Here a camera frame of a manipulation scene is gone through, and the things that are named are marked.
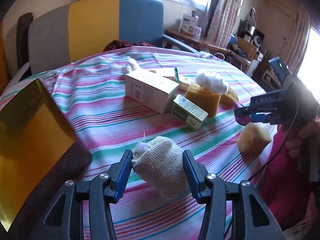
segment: black cable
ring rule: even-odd
[[[292,121],[292,123],[291,123],[291,126],[290,126],[290,128],[289,128],[289,130],[288,130],[288,133],[287,133],[287,135],[285,136],[285,138],[284,138],[283,142],[281,143],[280,147],[279,147],[278,150],[275,152],[275,154],[274,154],[260,169],[258,169],[258,170],[248,179],[248,181],[251,181],[255,176],[257,176],[261,171],[263,171],[263,169],[264,169],[265,167],[267,167],[267,166],[273,161],[273,159],[279,154],[279,152],[281,151],[281,149],[282,149],[282,147],[284,146],[285,142],[288,140],[289,135],[290,135],[290,133],[291,133],[291,131],[292,131],[293,125],[294,125],[294,123],[295,123],[295,121],[296,121],[296,118],[297,118],[297,115],[298,115],[298,109],[299,109],[299,104],[298,104],[298,102],[297,102],[296,114],[295,114],[295,116],[294,116],[294,118],[293,118],[293,121]]]
[[[231,225],[232,225],[232,220],[230,221],[230,223],[229,223],[229,225],[228,225],[228,227],[227,227],[227,230],[224,232],[224,239],[226,239],[226,237],[227,237],[227,234],[228,234],[228,232],[229,232],[229,230],[230,230],[230,228],[231,228]]]

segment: striped bedsheet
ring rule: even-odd
[[[134,58],[145,69],[177,67],[180,74],[193,77],[201,68],[219,73],[238,93],[242,104],[250,97],[264,93],[251,78],[231,64],[211,54],[191,54],[177,50],[131,47],[101,53],[71,63],[57,70],[34,75],[8,90],[0,98],[0,109],[27,84],[39,78],[68,119],[77,135],[92,153],[92,162],[79,180],[88,181],[112,163],[118,162],[126,149],[142,141],[165,136],[183,150],[189,149],[209,172],[222,179],[240,182],[257,170],[269,157],[270,143],[259,158],[241,157],[236,144],[242,126],[235,122],[234,112],[219,107],[214,119],[207,119],[197,131],[191,130],[171,114],[160,115],[125,97],[121,67],[127,57]],[[262,125],[271,136],[276,127]],[[253,180],[257,185],[260,177]],[[189,195],[177,203],[163,201],[156,189],[131,173],[124,197],[111,212],[119,240],[129,239],[197,239],[204,215]],[[231,203],[227,204],[227,221]],[[84,203],[84,235],[90,239],[88,203]]]

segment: red garment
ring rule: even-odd
[[[131,47],[131,46],[145,46],[145,47],[155,47],[154,45],[147,43],[147,42],[142,42],[141,45],[139,45],[138,43],[129,43],[127,41],[121,41],[121,40],[114,40],[112,42],[110,42],[103,50],[103,52],[106,51],[110,51],[110,50],[114,50],[114,49],[122,49],[122,48],[127,48],[127,47]]]
[[[279,148],[284,133],[274,136],[271,155]],[[277,157],[267,166],[260,196],[284,231],[304,219],[310,197],[310,183],[302,178],[297,169],[297,160],[288,155],[283,147]]]

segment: cardboard box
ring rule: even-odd
[[[193,130],[198,130],[208,113],[182,95],[177,95],[171,104],[171,114]]]
[[[0,111],[0,221],[26,239],[49,201],[91,154],[46,88],[34,80]]]
[[[163,114],[179,84],[151,71],[139,68],[125,75],[125,93],[130,98]]]
[[[256,56],[258,49],[256,46],[251,43],[245,41],[242,38],[238,38],[237,45],[244,50],[244,52],[248,55],[248,60],[252,61]]]
[[[179,32],[181,34],[187,34],[192,35],[195,33],[195,28],[197,25],[199,17],[198,16],[191,16],[188,14],[183,14],[181,22],[180,22],[180,28]]]

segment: sponge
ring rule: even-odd
[[[184,97],[206,111],[210,117],[216,116],[221,94],[211,93],[197,84],[191,84]]]
[[[239,102],[238,94],[231,87],[229,87],[228,92],[221,95],[220,103],[225,106],[233,107],[234,101]]]
[[[250,122],[241,131],[237,144],[241,155],[258,157],[271,141],[267,129]]]

